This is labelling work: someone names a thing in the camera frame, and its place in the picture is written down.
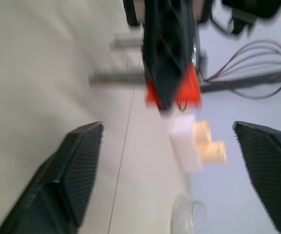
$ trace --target black object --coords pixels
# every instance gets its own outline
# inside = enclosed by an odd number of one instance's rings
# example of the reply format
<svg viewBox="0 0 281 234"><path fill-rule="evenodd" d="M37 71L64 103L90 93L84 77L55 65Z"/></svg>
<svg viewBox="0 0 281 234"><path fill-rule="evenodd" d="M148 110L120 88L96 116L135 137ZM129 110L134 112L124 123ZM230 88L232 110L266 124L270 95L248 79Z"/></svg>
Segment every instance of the black object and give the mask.
<svg viewBox="0 0 281 234"><path fill-rule="evenodd" d="M281 132L235 122L243 158L256 192L281 233Z"/></svg>
<svg viewBox="0 0 281 234"><path fill-rule="evenodd" d="M245 28L250 32L257 18L270 19L281 8L281 0L222 0L222 3L232 8L230 24L233 24L231 34L234 35L239 35ZM213 21L220 29L220 24Z"/></svg>
<svg viewBox="0 0 281 234"><path fill-rule="evenodd" d="M196 21L191 0L146 0L143 61L162 110L168 110L191 65Z"/></svg>
<svg viewBox="0 0 281 234"><path fill-rule="evenodd" d="M254 76L254 77L243 77L243 78L235 79L234 81L224 81L223 85L218 85L218 84L202 85L201 93L204 94L204 93L212 93L212 92L230 90L227 87L233 87L234 89L240 89L240 88L250 88L250 87L254 87L254 86L265 84L265 83L267 83L267 84L280 83L281 78L271 79L273 77L279 77L280 74L281 74L281 71L263 74L260 76Z"/></svg>
<svg viewBox="0 0 281 234"><path fill-rule="evenodd" d="M101 122L68 133L37 170L0 227L0 234L75 234L94 187Z"/></svg>
<svg viewBox="0 0 281 234"><path fill-rule="evenodd" d="M137 21L134 1L133 0L123 0L123 4L124 4L127 24L130 27L138 27L140 24Z"/></svg>
<svg viewBox="0 0 281 234"><path fill-rule="evenodd" d="M198 24L205 24L211 18L213 11L213 3L214 0L204 0L202 16L198 21Z"/></svg>
<svg viewBox="0 0 281 234"><path fill-rule="evenodd" d="M222 3L263 19L274 17L281 7L281 0L222 0Z"/></svg>

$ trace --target black cable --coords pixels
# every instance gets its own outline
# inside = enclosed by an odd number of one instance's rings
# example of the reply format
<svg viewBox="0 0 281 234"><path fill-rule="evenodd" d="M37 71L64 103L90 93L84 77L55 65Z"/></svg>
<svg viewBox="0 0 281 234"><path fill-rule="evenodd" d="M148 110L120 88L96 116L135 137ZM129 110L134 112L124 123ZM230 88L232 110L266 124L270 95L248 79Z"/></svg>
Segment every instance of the black cable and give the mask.
<svg viewBox="0 0 281 234"><path fill-rule="evenodd" d="M260 53L255 53L252 55L249 55L243 59L241 59L240 61L230 65L232 62L234 62L234 60L239 57L240 55L243 55L249 51L255 51L255 50L268 50L268 52L260 52ZM243 46L242 48L240 48L235 54L234 56L218 71L216 72L214 75L212 75L211 77L207 78L207 79L203 79L204 83L207 84L214 84L214 85L220 85L223 86L224 88L232 91L234 94L239 95L241 97L247 98L247 99L265 99L265 98L269 98L272 97L273 95L277 94L278 92L281 91L281 86L274 92L268 94L268 95L264 95L264 96L250 96L250 95L246 95L243 93L240 93L239 91L235 90L233 87L231 87L228 84L228 81L213 81L215 79L221 78L223 76L226 75L230 75L234 72L237 72L243 68L250 68L252 66L257 66L257 65L267 65L267 64L281 64L277 61L264 61L264 62L253 62L250 64L246 64L246 65L242 65L240 67L237 67L238 65L241 65L242 63L253 59L253 58L257 58L257 57L261 57L261 56L265 56L265 55L279 55L281 57L281 45L275 41L272 40L257 40L257 41L253 41L251 43L248 43L247 45ZM269 81L273 81L276 79L280 79L281 78L281 74L274 76L272 78L269 79Z"/></svg>

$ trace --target red part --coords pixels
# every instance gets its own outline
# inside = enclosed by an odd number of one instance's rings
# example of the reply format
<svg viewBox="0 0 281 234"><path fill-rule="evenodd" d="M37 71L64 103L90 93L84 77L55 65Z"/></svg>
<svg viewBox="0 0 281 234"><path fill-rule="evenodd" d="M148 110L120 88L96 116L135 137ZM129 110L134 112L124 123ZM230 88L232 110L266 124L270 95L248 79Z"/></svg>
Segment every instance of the red part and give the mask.
<svg viewBox="0 0 281 234"><path fill-rule="evenodd" d="M159 96L154 88L152 80L147 83L147 104L156 104L156 106L161 109L162 105ZM201 91L199 82L197 79L197 74L195 72L194 66L188 67L186 74L183 78L181 85L175 95L174 102L177 103L187 103L188 105L199 106L201 105Z"/></svg>

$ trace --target floor seam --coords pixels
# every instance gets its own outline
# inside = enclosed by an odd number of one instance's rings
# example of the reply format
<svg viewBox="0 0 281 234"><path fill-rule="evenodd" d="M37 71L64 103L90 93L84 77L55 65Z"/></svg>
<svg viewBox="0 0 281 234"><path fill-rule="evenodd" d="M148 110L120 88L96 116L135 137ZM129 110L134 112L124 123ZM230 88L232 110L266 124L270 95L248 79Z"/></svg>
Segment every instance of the floor seam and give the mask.
<svg viewBox="0 0 281 234"><path fill-rule="evenodd" d="M132 97L131 97L131 107L132 107L132 103L133 103L133 100L134 100L134 93L135 93L135 87L134 87L134 90L133 90L133 93L132 93ZM116 180L116 186L115 186L115 192L114 192L114 198L113 198L113 205L112 205L111 216L110 216L110 222L109 222L109 228L108 228L108 234L109 234L109 232L110 232L110 227L111 227L111 221L112 221L112 214L113 214L113 209L114 209L114 202L115 202L117 184L118 184L118 182L119 182L120 170L121 170L122 159L123 159L124 148L125 148L125 142L126 142L126 136L127 136L127 131L128 131L128 128L129 128L129 123L130 123L131 107L130 107L129 118L128 118L128 120L127 120L127 126L126 126L126 132L125 132L125 138L124 138L122 156L121 156L121 161L120 161L120 166L119 166L119 172L118 172L118 174L117 174L117 180Z"/></svg>

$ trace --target wire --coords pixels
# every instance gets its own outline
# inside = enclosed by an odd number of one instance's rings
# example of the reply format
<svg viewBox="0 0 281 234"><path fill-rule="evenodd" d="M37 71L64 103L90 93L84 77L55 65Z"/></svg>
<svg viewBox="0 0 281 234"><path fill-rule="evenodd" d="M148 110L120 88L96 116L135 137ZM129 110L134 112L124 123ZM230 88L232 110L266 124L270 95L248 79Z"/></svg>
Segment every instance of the wire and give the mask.
<svg viewBox="0 0 281 234"><path fill-rule="evenodd" d="M281 59L281 45L273 40L256 40L250 42L245 46L241 47L231 57L231 59L214 75L210 76L209 78L204 78L202 71L200 71L199 74L202 77L202 80L205 84L222 86L225 89L228 89L229 91L243 98L253 99L253 100L269 98L280 92L281 86L276 91L264 96L250 96L250 95L243 94L238 90L235 90L233 86L237 84L236 79L216 81L220 78L232 75L238 71L242 71L247 68L263 66L263 65L281 65L281 61L279 60L262 60L262 58L265 56L279 56L279 58ZM251 63L247 63L248 61L256 58L259 60L252 61ZM276 80L281 80L281 74L270 77L267 82L276 81ZM183 112L187 108L187 103L185 102L185 104L182 106L182 103L177 102L177 106L180 109L180 111Z"/></svg>

